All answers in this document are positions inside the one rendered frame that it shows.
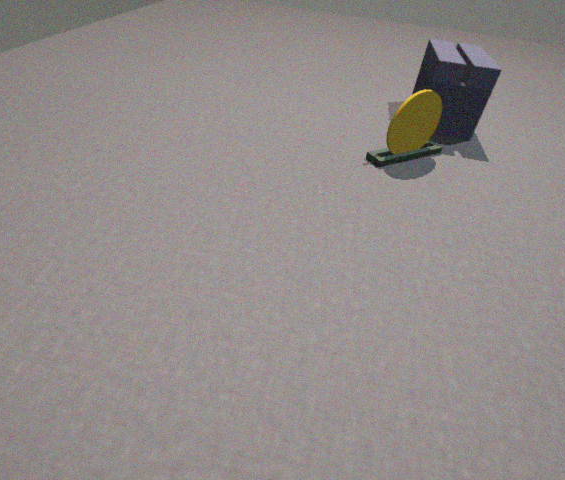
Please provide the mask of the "gold coin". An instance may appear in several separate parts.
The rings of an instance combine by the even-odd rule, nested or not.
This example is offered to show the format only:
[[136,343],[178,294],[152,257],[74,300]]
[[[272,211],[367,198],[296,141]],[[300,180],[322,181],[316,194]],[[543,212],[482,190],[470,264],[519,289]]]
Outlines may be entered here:
[[420,149],[432,136],[442,114],[442,100],[432,90],[411,95],[394,114],[387,131],[387,147],[393,154]]

